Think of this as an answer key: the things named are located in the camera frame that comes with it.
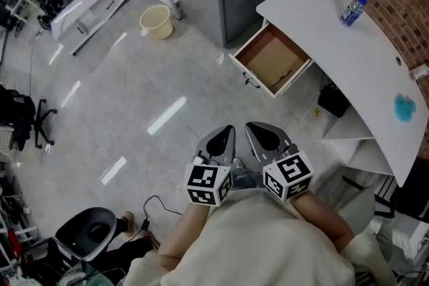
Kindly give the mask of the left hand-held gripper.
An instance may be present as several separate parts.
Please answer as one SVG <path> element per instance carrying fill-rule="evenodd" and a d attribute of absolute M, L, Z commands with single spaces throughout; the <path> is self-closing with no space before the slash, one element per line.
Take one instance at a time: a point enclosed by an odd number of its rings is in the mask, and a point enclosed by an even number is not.
<path fill-rule="evenodd" d="M 234 126 L 226 125 L 200 140 L 184 174 L 189 202 L 219 207 L 225 200 L 233 185 L 235 138 Z"/>

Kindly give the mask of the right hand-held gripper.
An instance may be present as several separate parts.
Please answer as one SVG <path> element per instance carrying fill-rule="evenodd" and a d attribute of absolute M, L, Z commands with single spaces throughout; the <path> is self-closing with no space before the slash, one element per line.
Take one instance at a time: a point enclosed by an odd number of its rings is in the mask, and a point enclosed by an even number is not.
<path fill-rule="evenodd" d="M 245 133 L 269 191 L 286 202 L 308 190 L 314 169 L 285 131 L 267 123 L 248 122 Z"/>

